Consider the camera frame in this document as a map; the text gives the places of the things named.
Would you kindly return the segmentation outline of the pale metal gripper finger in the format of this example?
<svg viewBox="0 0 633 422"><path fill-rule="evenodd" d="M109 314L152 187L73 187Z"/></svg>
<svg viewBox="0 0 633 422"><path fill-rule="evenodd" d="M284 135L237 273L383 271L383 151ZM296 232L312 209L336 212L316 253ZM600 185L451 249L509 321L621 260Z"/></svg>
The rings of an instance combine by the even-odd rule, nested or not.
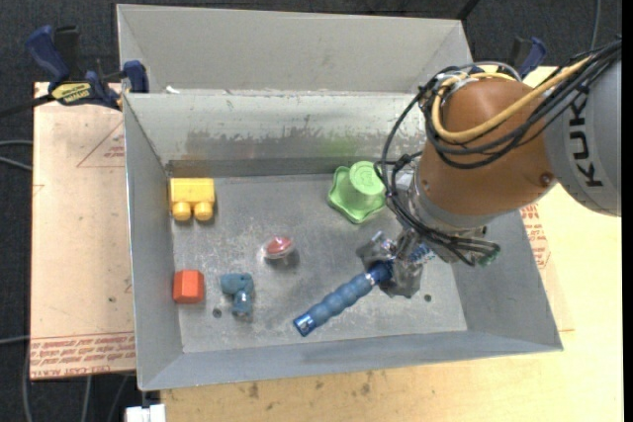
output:
<svg viewBox="0 0 633 422"><path fill-rule="evenodd" d="M382 291L389 297L412 298L419 291L423 272L422 265L394 263L390 270L391 277L382 282Z"/></svg>
<svg viewBox="0 0 633 422"><path fill-rule="evenodd" d="M390 262L395 257L396 243L383 231L377 231L368 242L356 249L356 256L364 265Z"/></svg>

